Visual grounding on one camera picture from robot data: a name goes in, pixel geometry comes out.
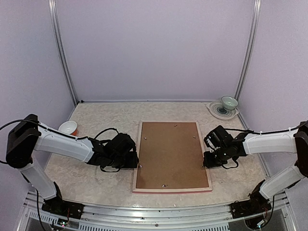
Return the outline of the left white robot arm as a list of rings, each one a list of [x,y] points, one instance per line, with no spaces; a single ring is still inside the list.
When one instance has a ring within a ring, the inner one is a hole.
[[[70,157],[99,166],[101,171],[105,171],[106,167],[118,172],[123,168],[134,169],[138,166],[136,143],[128,134],[117,133],[111,140],[77,137],[40,123],[34,114],[14,123],[16,126],[8,134],[6,163],[18,169],[57,214],[67,210],[67,202],[62,199],[56,183],[49,179],[32,157],[34,151]]]

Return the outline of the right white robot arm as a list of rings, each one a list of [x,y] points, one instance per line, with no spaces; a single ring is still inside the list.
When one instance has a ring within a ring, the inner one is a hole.
[[[256,132],[237,129],[233,137],[231,128],[221,125],[204,138],[206,147],[203,166],[225,168],[229,160],[237,163],[238,158],[254,154],[292,154],[296,162],[259,183],[246,203],[249,213],[255,214],[264,207],[265,201],[276,193],[289,188],[308,176],[308,123],[283,130]]]

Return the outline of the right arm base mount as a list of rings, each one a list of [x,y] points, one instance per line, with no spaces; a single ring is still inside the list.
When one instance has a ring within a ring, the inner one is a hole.
[[[269,199],[264,198],[260,191],[260,182],[249,194],[249,199],[244,201],[235,201],[230,204],[232,218],[242,218],[272,209]]]

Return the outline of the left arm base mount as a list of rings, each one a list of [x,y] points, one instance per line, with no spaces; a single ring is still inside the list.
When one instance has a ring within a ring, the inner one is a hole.
[[[44,200],[42,210],[67,218],[81,219],[84,205],[81,203],[63,200],[58,185],[54,182],[56,196],[49,200]]]

